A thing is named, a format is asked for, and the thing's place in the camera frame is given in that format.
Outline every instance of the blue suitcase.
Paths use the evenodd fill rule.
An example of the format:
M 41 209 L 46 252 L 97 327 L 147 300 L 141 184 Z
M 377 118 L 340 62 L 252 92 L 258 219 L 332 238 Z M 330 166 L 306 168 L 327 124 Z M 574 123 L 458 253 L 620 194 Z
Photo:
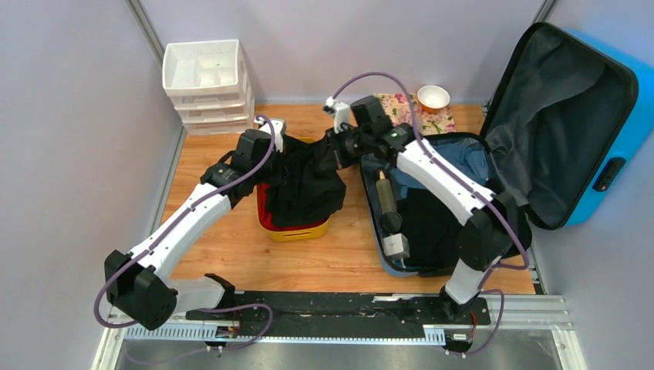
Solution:
M 485 186 L 514 195 L 524 214 L 519 236 L 529 245 L 527 218 L 548 230 L 580 224 L 609 191 L 619 191 L 615 180 L 654 128 L 653 110 L 653 67 L 583 33 L 538 23 L 518 42 L 480 134 L 428 139 L 437 151 L 456 144 L 485 152 Z M 412 261 L 403 267 L 383 254 L 378 170 L 394 171 L 371 155 L 362 158 L 362 179 L 386 271 L 395 276 L 449 274 L 456 263 L 451 257 L 455 252 L 449 253 L 451 243 L 430 246 L 447 257 L 428 265 Z M 403 185 L 390 178 L 397 198 Z M 511 248 L 507 255 L 515 252 Z

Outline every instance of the black round object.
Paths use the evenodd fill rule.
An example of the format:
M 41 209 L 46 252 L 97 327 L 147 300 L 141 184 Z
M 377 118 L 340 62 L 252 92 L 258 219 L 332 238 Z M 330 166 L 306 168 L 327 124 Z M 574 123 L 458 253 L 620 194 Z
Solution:
M 386 212 L 380 219 L 382 228 L 388 234 L 397 234 L 402 228 L 402 216 L 397 212 Z

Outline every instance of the floral cloth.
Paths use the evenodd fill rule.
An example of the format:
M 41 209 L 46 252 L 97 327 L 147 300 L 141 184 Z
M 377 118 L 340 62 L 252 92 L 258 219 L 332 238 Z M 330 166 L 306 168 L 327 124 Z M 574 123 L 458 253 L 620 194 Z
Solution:
M 403 94 L 377 94 L 376 97 L 382 102 L 382 106 L 393 121 L 393 125 L 411 122 L 411 111 Z M 451 106 L 439 109 L 437 113 L 428 113 L 422 111 L 415 95 L 411 96 L 411 100 L 416 107 L 416 112 L 422 116 L 420 132 L 423 135 L 456 131 Z

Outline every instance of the wall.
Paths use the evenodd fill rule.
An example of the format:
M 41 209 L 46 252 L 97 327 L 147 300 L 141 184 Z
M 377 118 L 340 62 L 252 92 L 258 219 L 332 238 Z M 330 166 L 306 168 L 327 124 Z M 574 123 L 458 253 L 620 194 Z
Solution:
M 0 2 L 0 368 L 89 368 L 103 261 L 148 231 L 180 124 L 125 2 Z
M 654 4 L 560 0 L 551 22 L 581 29 L 654 66 Z M 551 293 L 563 294 L 588 368 L 651 368 L 654 331 L 654 135 L 628 163 L 593 217 L 536 233 L 536 257 Z
M 362 72 L 485 103 L 542 0 L 142 0 L 163 44 L 240 39 L 259 101 L 324 102 Z M 381 78 L 343 93 L 395 92 Z

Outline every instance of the black garment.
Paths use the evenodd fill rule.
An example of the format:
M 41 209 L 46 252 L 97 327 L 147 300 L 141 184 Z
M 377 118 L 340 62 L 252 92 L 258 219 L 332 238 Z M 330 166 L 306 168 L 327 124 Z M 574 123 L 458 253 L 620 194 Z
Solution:
M 406 199 L 397 203 L 402 216 L 402 234 L 409 241 L 410 257 L 404 260 L 414 267 L 453 267 L 459 259 L 457 239 L 462 226 L 456 217 L 435 195 L 428 190 L 409 188 Z M 531 244 L 531 229 L 522 212 L 516 230 L 518 239 L 525 247 Z M 515 245 L 504 254 L 517 255 Z
M 313 224 L 342 208 L 346 185 L 335 170 L 317 170 L 321 160 L 311 144 L 284 136 L 283 170 L 266 192 L 275 226 Z

